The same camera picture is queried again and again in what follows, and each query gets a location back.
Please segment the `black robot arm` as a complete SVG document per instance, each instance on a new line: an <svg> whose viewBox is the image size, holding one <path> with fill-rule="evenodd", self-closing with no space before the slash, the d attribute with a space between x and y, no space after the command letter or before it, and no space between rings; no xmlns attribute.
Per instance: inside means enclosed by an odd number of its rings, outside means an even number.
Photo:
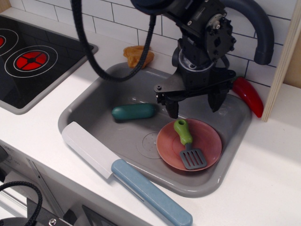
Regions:
<svg viewBox="0 0 301 226"><path fill-rule="evenodd" d="M225 6L219 0L134 0L132 4L150 16L171 19L182 33L172 57L176 71L154 87L157 102L173 119L178 117L178 103L189 97L207 95L211 110L219 110L236 75L215 66L220 58L228 64L225 54L236 41Z"/></svg>

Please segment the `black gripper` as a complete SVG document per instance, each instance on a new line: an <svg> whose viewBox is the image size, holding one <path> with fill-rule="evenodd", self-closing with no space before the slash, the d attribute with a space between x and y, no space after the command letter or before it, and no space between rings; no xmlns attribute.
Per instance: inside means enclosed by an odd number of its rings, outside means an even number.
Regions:
<svg viewBox="0 0 301 226"><path fill-rule="evenodd" d="M235 77L236 73L227 68L188 70L178 66L173 75L155 85L154 91L157 102L166 106L170 118L178 118L179 101L206 94L214 113L225 101L227 93L233 87Z"/></svg>

